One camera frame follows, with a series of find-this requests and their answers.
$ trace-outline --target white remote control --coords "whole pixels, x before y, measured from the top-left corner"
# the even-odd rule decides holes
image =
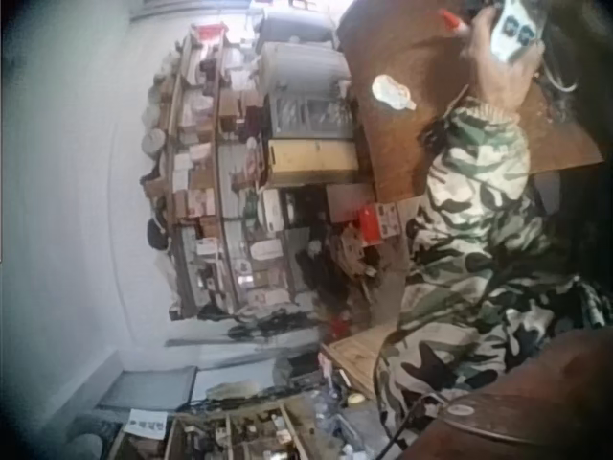
[[[491,51],[511,62],[521,50],[543,35],[547,9],[544,0],[504,0],[498,22],[491,31]]]

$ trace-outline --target hand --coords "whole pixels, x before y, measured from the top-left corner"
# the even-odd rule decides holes
[[[472,21],[472,36],[467,49],[472,73],[470,90],[481,102],[513,113],[526,99],[545,46],[538,40],[515,62],[501,62],[489,48],[496,14],[496,8],[487,7]]]

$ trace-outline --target red pen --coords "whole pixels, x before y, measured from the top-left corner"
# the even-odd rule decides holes
[[[439,9],[439,16],[443,19],[444,25],[455,36],[460,38],[468,38],[470,35],[470,26],[466,24],[459,16],[445,8]]]

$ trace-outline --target cable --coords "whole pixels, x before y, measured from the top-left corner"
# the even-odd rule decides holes
[[[385,454],[388,452],[389,449],[392,448],[394,443],[398,440],[398,438],[400,437],[400,434],[402,433],[402,431],[404,431],[404,428],[406,428],[406,426],[409,425],[412,415],[413,415],[413,410],[410,410],[407,416],[404,418],[404,420],[400,424],[400,426],[398,427],[398,430],[396,431],[396,433],[394,433],[394,436],[392,436],[390,441],[385,445],[385,447],[379,453],[379,455],[375,457],[375,460],[382,460],[383,457],[385,457]]]
[[[549,80],[549,83],[551,83],[554,86],[554,88],[557,89],[558,91],[562,93],[572,93],[579,86],[579,84],[576,81],[570,86],[562,86],[560,83],[558,83],[554,79],[554,76],[552,75],[552,71],[549,70],[549,67],[547,66],[546,63],[543,65],[543,67],[545,68],[545,76],[547,77],[547,80]]]
[[[444,398],[441,395],[438,395],[437,393],[426,393],[425,395],[421,395],[420,398],[417,401],[415,401],[415,403],[413,404],[413,407],[409,409],[409,413],[406,415],[406,417],[404,418],[404,420],[402,421],[402,423],[396,430],[396,433],[394,433],[394,436],[390,438],[390,441],[387,443],[387,445],[385,445],[385,448],[383,448],[383,450],[379,453],[379,455],[375,457],[375,460],[382,460],[383,457],[385,457],[385,454],[388,452],[389,449],[392,448],[394,443],[398,440],[398,438],[400,437],[400,434],[402,434],[402,431],[404,431],[404,428],[406,428],[406,426],[409,425],[409,422],[415,415],[415,412],[419,408],[421,408],[421,402],[428,397],[434,398],[435,400],[441,403],[448,403],[448,400],[446,398]]]

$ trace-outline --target white wall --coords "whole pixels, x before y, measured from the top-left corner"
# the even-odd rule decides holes
[[[317,338],[162,348],[225,337],[232,326],[170,322],[138,185],[151,167],[140,118],[152,76],[189,24],[219,17],[130,25],[128,3],[41,0],[3,36],[2,390],[32,430],[62,407],[77,412],[71,395],[84,384],[102,392],[90,383],[100,369],[112,381],[118,362],[210,367]],[[223,20],[244,25],[244,16]],[[91,403],[92,394],[77,396]]]
[[[3,36],[3,399],[27,427],[129,343],[107,205],[127,27],[121,0],[40,1]]]

